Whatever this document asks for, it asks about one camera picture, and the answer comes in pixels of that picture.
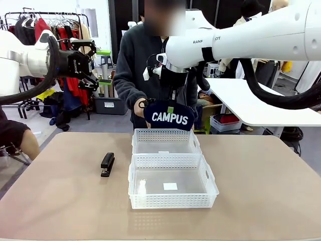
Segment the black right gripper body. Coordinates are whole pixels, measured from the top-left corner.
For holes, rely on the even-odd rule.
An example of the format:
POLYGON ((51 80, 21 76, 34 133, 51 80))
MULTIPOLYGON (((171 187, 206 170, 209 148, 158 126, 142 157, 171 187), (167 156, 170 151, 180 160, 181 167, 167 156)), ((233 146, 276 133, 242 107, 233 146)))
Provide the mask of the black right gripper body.
POLYGON ((176 73, 168 70, 164 65, 159 77, 161 87, 182 87, 186 84, 188 72, 176 73))

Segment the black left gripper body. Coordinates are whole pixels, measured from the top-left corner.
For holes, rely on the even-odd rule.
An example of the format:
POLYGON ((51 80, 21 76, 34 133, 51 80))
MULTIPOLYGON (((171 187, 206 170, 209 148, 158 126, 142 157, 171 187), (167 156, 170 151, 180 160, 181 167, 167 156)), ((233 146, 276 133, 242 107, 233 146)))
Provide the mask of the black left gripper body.
POLYGON ((59 51, 59 77, 85 77, 88 75, 88 57, 79 51, 59 51))

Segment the person's right hand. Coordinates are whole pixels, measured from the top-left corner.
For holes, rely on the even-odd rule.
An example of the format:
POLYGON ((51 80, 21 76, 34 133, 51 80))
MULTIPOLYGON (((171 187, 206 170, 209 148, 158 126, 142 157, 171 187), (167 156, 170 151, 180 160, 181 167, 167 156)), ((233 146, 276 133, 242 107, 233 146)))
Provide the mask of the person's right hand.
POLYGON ((136 116, 144 118, 145 104, 146 104, 145 98, 140 98, 136 101, 136 103, 134 104, 134 113, 136 116))

